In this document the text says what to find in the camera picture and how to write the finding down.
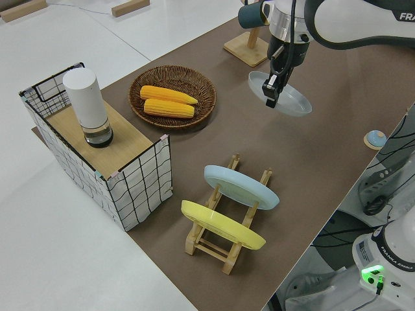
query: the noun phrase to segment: table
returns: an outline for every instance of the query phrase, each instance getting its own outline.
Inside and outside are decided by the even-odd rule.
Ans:
[[[252,69],[222,48],[243,31],[233,19],[102,90],[150,140],[171,135],[173,197],[128,234],[199,310],[260,310],[374,157],[364,135],[372,129],[390,134],[414,100],[414,50],[332,51],[312,42],[289,83],[309,99],[313,112],[294,118],[270,110],[247,82],[252,70],[268,72],[268,62]],[[267,40],[267,29],[261,31]],[[134,78],[165,64],[193,68],[217,88],[217,107],[205,128],[165,131],[130,109]],[[268,186],[281,203],[256,214],[251,228],[267,243],[259,251],[243,250],[227,276],[220,261],[201,252],[185,254],[191,222],[180,203],[204,203],[211,190],[204,167],[226,166],[236,152],[239,171],[250,177],[259,179],[272,167]],[[225,198],[217,210],[243,218],[243,209]]]

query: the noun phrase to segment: plate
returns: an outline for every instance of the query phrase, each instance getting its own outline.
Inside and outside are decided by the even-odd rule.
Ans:
[[[265,239],[251,229],[197,203],[182,201],[182,213],[192,222],[245,248],[260,249],[265,244]]]
[[[212,188],[219,185],[220,193],[249,207],[259,202],[258,209],[273,209],[279,203],[278,196],[271,189],[236,170],[208,165],[204,177]]]
[[[263,102],[267,101],[267,97],[262,92],[262,85],[268,78],[269,75],[261,71],[251,71],[248,76],[250,89]],[[292,117],[303,117],[309,114],[313,107],[299,91],[287,84],[279,94],[275,109]]]
[[[195,116],[191,119],[159,117],[144,112],[144,100],[140,97],[142,86],[158,86],[186,93],[198,100]],[[190,128],[206,120],[216,104],[216,89],[213,84],[197,71],[177,66],[164,65],[149,69],[139,75],[131,84],[128,95],[134,113],[148,123],[161,128]]]

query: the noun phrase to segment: corn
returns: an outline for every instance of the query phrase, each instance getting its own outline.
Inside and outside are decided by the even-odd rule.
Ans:
[[[144,112],[162,117],[190,119],[195,115],[195,108],[179,102],[149,98],[144,103]]]
[[[140,97],[142,99],[156,98],[162,100],[170,100],[172,102],[180,102],[182,104],[189,105],[197,104],[197,99],[189,96],[188,94],[158,86],[141,87]]]

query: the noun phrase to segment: wicker basket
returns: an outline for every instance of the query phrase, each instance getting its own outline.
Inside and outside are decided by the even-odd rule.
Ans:
[[[159,117],[144,112],[144,100],[140,97],[142,86],[158,86],[186,93],[198,100],[195,116],[191,119]],[[190,128],[206,120],[216,104],[216,89],[209,79],[197,71],[177,66],[164,65],[145,71],[130,87],[128,96],[132,110],[143,120],[162,128]]]

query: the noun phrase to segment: blue plate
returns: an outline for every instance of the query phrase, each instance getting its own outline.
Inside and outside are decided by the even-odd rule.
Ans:
[[[267,186],[230,168],[208,165],[204,176],[212,188],[219,185],[221,194],[249,207],[259,202],[258,209],[273,209],[279,203],[278,196]]]

